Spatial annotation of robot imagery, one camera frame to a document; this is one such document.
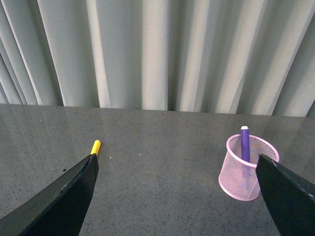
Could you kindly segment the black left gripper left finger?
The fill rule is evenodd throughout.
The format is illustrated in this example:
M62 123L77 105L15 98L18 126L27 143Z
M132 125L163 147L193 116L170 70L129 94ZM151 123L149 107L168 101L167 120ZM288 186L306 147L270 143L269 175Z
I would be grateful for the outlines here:
M98 174L90 154L0 220L2 236L77 236L91 203Z

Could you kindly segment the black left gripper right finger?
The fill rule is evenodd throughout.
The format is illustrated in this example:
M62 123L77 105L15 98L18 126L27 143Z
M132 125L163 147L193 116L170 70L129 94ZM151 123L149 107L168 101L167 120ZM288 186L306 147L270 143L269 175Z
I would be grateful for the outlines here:
M315 185L261 154L256 167L265 204L282 236L315 234Z

